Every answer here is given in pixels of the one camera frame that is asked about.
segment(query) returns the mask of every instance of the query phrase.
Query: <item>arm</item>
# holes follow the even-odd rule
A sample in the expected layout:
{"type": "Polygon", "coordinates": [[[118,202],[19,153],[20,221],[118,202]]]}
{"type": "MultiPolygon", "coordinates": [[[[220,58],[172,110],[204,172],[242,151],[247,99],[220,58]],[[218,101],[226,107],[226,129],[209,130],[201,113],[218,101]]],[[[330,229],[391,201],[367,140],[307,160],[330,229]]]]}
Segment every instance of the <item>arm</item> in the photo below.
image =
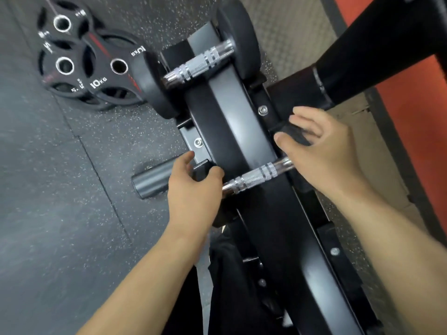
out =
{"type": "Polygon", "coordinates": [[[447,250],[369,185],[351,130],[326,112],[294,108],[312,146],[275,135],[297,170],[346,217],[399,312],[418,334],[447,333],[447,250]]]}
{"type": "Polygon", "coordinates": [[[223,170],[213,167],[204,181],[195,182],[188,175],[193,156],[188,152],[174,163],[169,179],[169,223],[162,237],[77,335],[163,331],[222,199],[223,170]]]}

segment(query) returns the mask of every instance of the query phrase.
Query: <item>gym equipment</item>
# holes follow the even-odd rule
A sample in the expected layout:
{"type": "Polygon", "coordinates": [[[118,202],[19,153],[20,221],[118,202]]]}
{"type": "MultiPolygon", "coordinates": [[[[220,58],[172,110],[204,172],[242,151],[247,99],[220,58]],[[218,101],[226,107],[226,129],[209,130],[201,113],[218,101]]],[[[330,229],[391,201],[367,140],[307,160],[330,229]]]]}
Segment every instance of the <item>gym equipment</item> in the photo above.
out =
{"type": "Polygon", "coordinates": [[[228,39],[167,73],[163,76],[162,83],[166,89],[177,87],[205,73],[233,53],[234,44],[228,39]]]}
{"type": "Polygon", "coordinates": [[[170,100],[176,96],[168,90],[186,84],[229,58],[234,61],[242,79],[251,78],[259,72],[261,53],[253,25],[242,3],[230,0],[219,8],[217,19],[223,41],[164,76],[166,69],[152,53],[144,53],[133,62],[131,69],[144,98],[163,118],[175,118],[182,113],[182,106],[170,100]]]}
{"type": "Polygon", "coordinates": [[[261,69],[261,52],[250,16],[239,0],[228,0],[217,10],[219,32],[234,49],[234,66],[241,79],[253,77],[261,69]]]}
{"type": "Polygon", "coordinates": [[[161,79],[165,69],[153,52],[146,51],[136,56],[131,72],[144,98],[162,118],[171,119],[181,114],[182,106],[176,104],[180,96],[168,92],[163,86],[161,79]]]}
{"type": "Polygon", "coordinates": [[[86,47],[81,41],[44,41],[37,61],[44,88],[62,97],[86,96],[88,89],[81,72],[86,47]]]}
{"type": "MultiPolygon", "coordinates": [[[[168,190],[169,177],[176,159],[177,156],[132,176],[132,185],[141,199],[154,197],[168,190]]],[[[193,179],[200,181],[206,177],[212,166],[211,162],[204,160],[193,167],[191,176],[193,179]]]]}
{"type": "MultiPolygon", "coordinates": [[[[124,97],[125,92],[122,90],[117,91],[114,94],[115,97],[124,97]]],[[[74,99],[74,101],[80,101],[83,104],[83,108],[92,112],[102,112],[115,107],[114,104],[98,99],[92,94],[88,93],[80,98],[74,99]]]]}
{"type": "Polygon", "coordinates": [[[129,106],[143,103],[142,90],[132,76],[129,65],[136,56],[147,51],[145,43],[124,31],[108,29],[88,32],[82,40],[94,56],[92,72],[82,69],[87,89],[99,99],[112,104],[129,106]],[[125,90],[126,96],[117,98],[110,94],[117,90],[125,90]]]}
{"type": "MultiPolygon", "coordinates": [[[[132,185],[140,198],[147,199],[168,190],[168,181],[176,158],[177,156],[132,176],[132,185]]],[[[212,167],[211,162],[204,160],[193,168],[193,173],[204,167],[204,165],[209,168],[212,167]]],[[[239,194],[294,168],[292,161],[288,157],[283,157],[273,163],[269,162],[226,182],[222,187],[222,197],[239,194]]]]}
{"type": "Polygon", "coordinates": [[[74,0],[45,0],[37,20],[39,36],[50,41],[80,39],[93,24],[88,7],[74,0]]]}
{"type": "Polygon", "coordinates": [[[273,163],[269,162],[225,183],[222,187],[222,196],[227,197],[239,194],[292,169],[295,169],[295,166],[288,157],[283,157],[273,163]]]}
{"type": "MultiPolygon", "coordinates": [[[[239,0],[221,5],[220,35],[208,22],[163,50],[160,60],[165,70],[172,72],[228,39],[236,47],[234,56],[239,47],[257,54],[258,47],[239,46],[240,36],[234,34],[242,31],[239,18],[231,15],[241,7],[239,0]]],[[[237,58],[187,87],[173,89],[168,84],[169,91],[158,82],[164,75],[160,69],[150,73],[148,85],[158,87],[154,94],[162,94],[166,103],[177,90],[176,97],[184,101],[184,107],[171,117],[176,117],[186,145],[195,152],[195,162],[223,168],[225,192],[244,189],[225,198],[221,210],[231,217],[226,221],[232,232],[240,228],[248,234],[245,241],[255,249],[250,257],[262,262],[267,285],[274,287],[299,333],[377,334],[381,323],[315,191],[300,191],[305,186],[294,170],[267,180],[274,177],[273,168],[278,169],[262,165],[274,165],[283,156],[272,136],[284,126],[294,106],[330,109],[432,54],[447,70],[446,7],[445,0],[374,0],[315,64],[268,88],[263,86],[265,76],[253,74],[259,71],[257,67],[248,68],[246,74],[237,58]]],[[[199,59],[203,61],[204,56],[212,59],[210,52],[199,59]]],[[[170,74],[171,82],[182,85],[188,79],[177,71],[170,74]]],[[[144,186],[165,181],[168,164],[164,167],[162,176],[148,176],[144,186]]],[[[287,169],[287,162],[281,167],[287,169]]]]}

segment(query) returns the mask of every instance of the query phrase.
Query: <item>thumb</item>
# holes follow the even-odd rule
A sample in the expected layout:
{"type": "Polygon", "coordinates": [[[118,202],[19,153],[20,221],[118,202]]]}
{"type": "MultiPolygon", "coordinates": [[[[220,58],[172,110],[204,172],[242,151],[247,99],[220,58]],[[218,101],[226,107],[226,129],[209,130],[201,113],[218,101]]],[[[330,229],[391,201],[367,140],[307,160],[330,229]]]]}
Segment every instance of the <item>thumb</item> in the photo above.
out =
{"type": "Polygon", "coordinates": [[[295,162],[295,160],[298,161],[300,154],[306,149],[306,146],[299,144],[290,135],[283,132],[276,133],[275,136],[273,136],[273,139],[278,147],[281,148],[293,162],[295,162]]]}

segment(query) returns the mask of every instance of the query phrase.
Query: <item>black pants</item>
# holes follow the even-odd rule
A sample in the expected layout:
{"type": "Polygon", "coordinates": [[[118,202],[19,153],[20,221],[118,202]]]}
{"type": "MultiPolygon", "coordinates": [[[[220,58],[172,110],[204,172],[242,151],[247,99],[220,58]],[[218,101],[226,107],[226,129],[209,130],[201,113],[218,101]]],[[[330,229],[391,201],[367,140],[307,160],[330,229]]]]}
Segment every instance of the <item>black pants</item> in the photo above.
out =
{"type": "MultiPolygon", "coordinates": [[[[263,299],[244,266],[229,228],[211,242],[213,281],[208,335],[289,334],[263,299]]],[[[189,272],[163,335],[203,334],[197,270],[189,272]]]]}

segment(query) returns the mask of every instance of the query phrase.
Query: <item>plate center hole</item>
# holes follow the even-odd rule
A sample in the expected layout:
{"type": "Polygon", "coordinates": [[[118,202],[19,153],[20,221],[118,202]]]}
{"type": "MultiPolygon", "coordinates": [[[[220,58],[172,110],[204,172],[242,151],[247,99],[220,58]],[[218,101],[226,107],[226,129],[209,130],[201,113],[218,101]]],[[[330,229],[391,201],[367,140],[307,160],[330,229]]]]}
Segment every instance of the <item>plate center hole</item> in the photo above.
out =
{"type": "Polygon", "coordinates": [[[67,32],[71,27],[71,21],[65,15],[58,15],[54,18],[54,27],[62,33],[67,32]]]}
{"type": "Polygon", "coordinates": [[[57,70],[64,75],[70,75],[75,70],[75,65],[68,57],[60,57],[56,62],[57,70]]]}
{"type": "Polygon", "coordinates": [[[110,67],[112,68],[113,72],[118,75],[123,75],[129,70],[126,61],[118,58],[112,60],[112,62],[110,63],[110,67]]]}

